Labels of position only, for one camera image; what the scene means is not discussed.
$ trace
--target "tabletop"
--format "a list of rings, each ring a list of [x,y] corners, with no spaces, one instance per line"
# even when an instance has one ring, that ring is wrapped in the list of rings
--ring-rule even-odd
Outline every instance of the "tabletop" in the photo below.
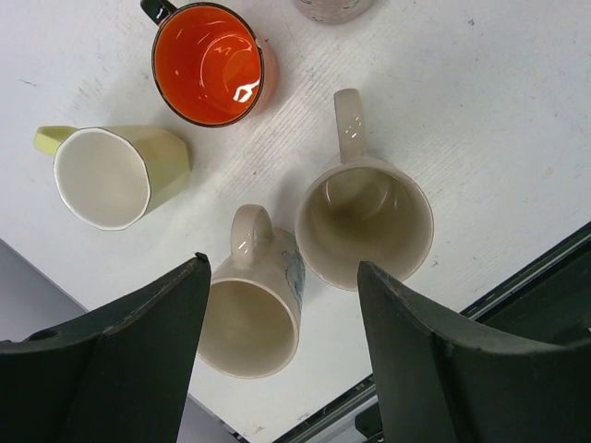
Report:
[[[188,3],[176,0],[178,6]],[[206,253],[229,253],[236,209],[293,230],[337,153],[332,95],[361,92],[369,150],[416,179],[435,240],[407,283],[459,310],[591,219],[591,4],[379,0],[336,27],[289,0],[227,0],[276,52],[271,107],[192,126],[151,77],[156,27],[139,1],[26,0],[0,16],[0,237],[87,309]],[[188,189],[123,232],[76,219],[37,126],[154,124],[190,146]],[[189,394],[252,443],[273,441],[371,373],[356,293],[308,273],[301,341],[279,374],[242,380],[196,360]]]

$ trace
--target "beige mug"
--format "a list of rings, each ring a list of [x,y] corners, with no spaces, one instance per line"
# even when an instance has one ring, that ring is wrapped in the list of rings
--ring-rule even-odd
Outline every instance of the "beige mug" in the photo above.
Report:
[[[334,94],[340,158],[308,189],[295,221],[306,263],[323,280],[356,290],[360,261],[373,261],[398,280],[425,261],[433,213],[418,185],[393,165],[367,155],[357,90]]]
[[[157,126],[42,126],[34,143],[54,156],[57,190],[70,211],[105,231],[137,222],[190,175],[185,142]]]
[[[270,376],[296,354],[304,261],[295,238],[273,228],[261,206],[242,206],[230,237],[231,255],[211,277],[197,352],[230,376]]]

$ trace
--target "black rim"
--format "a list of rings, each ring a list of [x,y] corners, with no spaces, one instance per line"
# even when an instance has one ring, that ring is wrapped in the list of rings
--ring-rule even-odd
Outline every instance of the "black rim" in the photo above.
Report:
[[[181,113],[179,113],[176,110],[176,108],[166,99],[166,97],[164,97],[163,90],[160,87],[160,83],[158,82],[158,78],[156,77],[156,64],[154,63],[155,56],[156,56],[156,45],[158,44],[158,39],[160,39],[160,33],[163,31],[164,27],[166,26],[166,23],[169,22],[175,15],[183,12],[184,10],[190,9],[192,7],[199,7],[199,6],[215,7],[217,9],[221,9],[222,11],[225,11],[225,12],[231,14],[233,17],[237,18],[238,21],[240,21],[240,23],[242,23],[245,26],[245,28],[247,29],[248,33],[252,37],[252,40],[255,42],[255,46],[257,47],[257,51],[259,52],[260,85],[259,85],[259,90],[257,91],[257,95],[255,96],[255,99],[252,101],[250,106],[248,106],[248,108],[243,113],[241,113],[237,118],[230,120],[229,122],[220,123],[217,125],[210,125],[208,123],[196,122],[195,120],[192,120],[192,119],[186,117],[185,115],[182,115]],[[154,78],[154,82],[156,83],[156,88],[158,89],[158,92],[160,92],[160,95],[163,98],[163,100],[166,102],[168,107],[173,110],[173,112],[176,115],[181,117],[183,120],[185,120],[189,123],[192,123],[193,125],[203,126],[203,127],[224,127],[224,126],[233,125],[234,123],[242,120],[244,117],[246,117],[248,114],[250,114],[250,111],[252,111],[252,109],[255,107],[255,105],[259,101],[259,97],[260,97],[260,94],[262,93],[262,89],[263,89],[263,86],[265,83],[265,81],[264,81],[265,80],[265,60],[262,56],[262,49],[260,49],[260,47],[257,45],[257,35],[252,30],[252,28],[250,28],[250,26],[248,26],[248,23],[246,23],[242,17],[240,17],[238,14],[236,14],[236,12],[234,12],[232,9],[227,8],[226,6],[218,5],[216,3],[211,3],[211,2],[198,2],[198,3],[191,3],[190,5],[186,5],[183,7],[179,7],[175,12],[173,12],[170,16],[168,16],[166,18],[166,20],[163,21],[163,23],[159,26],[158,32],[156,32],[156,37],[154,38],[154,45],[151,48],[151,73]]]

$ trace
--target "blue pattern on mug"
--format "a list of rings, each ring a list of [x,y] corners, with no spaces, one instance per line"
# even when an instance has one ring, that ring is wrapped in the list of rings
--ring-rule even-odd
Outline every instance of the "blue pattern on mug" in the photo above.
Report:
[[[297,308],[301,312],[302,292],[304,291],[304,280],[306,278],[304,259],[297,249],[295,249],[294,252],[283,251],[281,257],[283,257],[283,260],[287,263],[285,279],[297,301]]]

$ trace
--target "yellow mug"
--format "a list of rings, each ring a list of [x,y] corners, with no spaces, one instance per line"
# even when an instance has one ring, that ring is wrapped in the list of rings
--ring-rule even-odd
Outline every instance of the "yellow mug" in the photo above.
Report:
[[[190,174],[185,142],[157,126],[42,126],[34,143],[54,156],[57,189],[70,211],[105,231],[126,229],[158,208]]]

